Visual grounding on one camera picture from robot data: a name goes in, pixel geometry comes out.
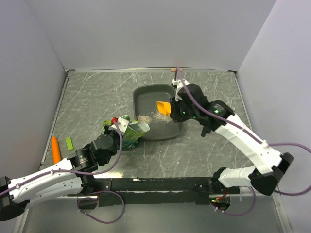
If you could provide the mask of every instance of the robotic arm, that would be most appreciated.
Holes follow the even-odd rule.
[[[122,123],[119,129],[124,134],[129,121],[121,117],[113,120]],[[55,171],[93,172],[98,169],[98,166],[109,163],[111,157],[117,153],[119,143],[116,126],[106,126],[104,134],[96,140],[51,167],[18,179],[0,178],[0,193],[15,187],[0,197],[0,221],[13,219],[21,215],[25,209],[52,198],[90,193],[95,184],[93,176]]]
[[[192,102],[183,83],[187,86],[194,99],[210,112],[210,115],[202,112]],[[170,98],[170,117],[174,122],[183,122],[189,119],[198,121],[203,126],[202,137],[206,133],[211,133],[211,131],[220,134],[233,143],[254,164],[250,167],[238,169],[220,168],[214,173],[214,185],[226,188],[233,186],[254,187],[264,195],[271,195],[294,160],[293,156],[289,153],[282,154],[270,147],[267,142],[255,135],[224,102],[220,100],[209,102],[199,86],[189,84],[185,79],[183,79],[183,83],[181,80],[172,80],[172,86],[176,88],[176,95]],[[240,125],[242,129],[221,121],[213,117],[214,115]]]

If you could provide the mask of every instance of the orange tube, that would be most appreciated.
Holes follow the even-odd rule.
[[[59,145],[58,145],[58,141],[56,137],[52,137],[51,146],[52,146],[54,164],[57,164],[62,160],[62,157],[60,156],[60,149],[59,149]]]

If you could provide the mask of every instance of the gray tray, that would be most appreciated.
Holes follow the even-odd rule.
[[[169,102],[170,97],[175,95],[170,85],[148,85],[141,86],[133,92],[134,118],[138,116],[149,116],[152,121],[149,123],[150,130],[141,137],[148,141],[169,140],[178,137],[182,132],[182,123],[174,123],[173,120],[159,121],[154,118],[157,112],[156,102]]]

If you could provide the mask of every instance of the yellow scoop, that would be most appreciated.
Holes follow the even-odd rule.
[[[171,114],[171,104],[168,102],[157,101],[156,106],[160,113],[169,116]]]

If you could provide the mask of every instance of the gray wall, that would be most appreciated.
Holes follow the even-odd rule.
[[[26,1],[0,4],[0,176],[38,170],[65,72]],[[11,232],[15,220],[0,222]]]
[[[238,72],[255,131],[268,142],[299,142],[311,147],[311,2],[277,0]],[[280,183],[295,192],[311,183],[311,155],[282,147],[295,157]],[[294,232],[310,232],[311,193],[283,197]]]
[[[275,0],[26,0],[65,69],[238,70]]]

